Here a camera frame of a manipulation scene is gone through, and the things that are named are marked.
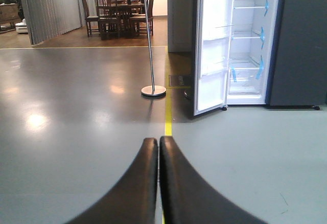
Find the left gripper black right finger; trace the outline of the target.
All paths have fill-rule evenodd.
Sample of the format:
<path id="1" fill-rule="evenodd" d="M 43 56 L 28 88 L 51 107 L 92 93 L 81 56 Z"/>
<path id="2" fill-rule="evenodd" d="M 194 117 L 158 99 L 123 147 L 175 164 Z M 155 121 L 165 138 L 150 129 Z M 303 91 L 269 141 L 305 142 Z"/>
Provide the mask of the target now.
<path id="1" fill-rule="evenodd" d="M 216 191 L 172 136 L 160 138 L 159 180 L 165 223 L 264 223 Z"/>

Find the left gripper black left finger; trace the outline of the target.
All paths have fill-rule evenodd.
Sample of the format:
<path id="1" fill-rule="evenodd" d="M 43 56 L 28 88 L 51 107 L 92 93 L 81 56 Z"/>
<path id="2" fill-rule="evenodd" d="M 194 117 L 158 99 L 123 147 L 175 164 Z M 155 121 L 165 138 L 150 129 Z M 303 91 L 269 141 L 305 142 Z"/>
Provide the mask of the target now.
<path id="1" fill-rule="evenodd" d="M 69 223 L 155 223 L 158 143 L 145 138 L 118 182 Z"/>

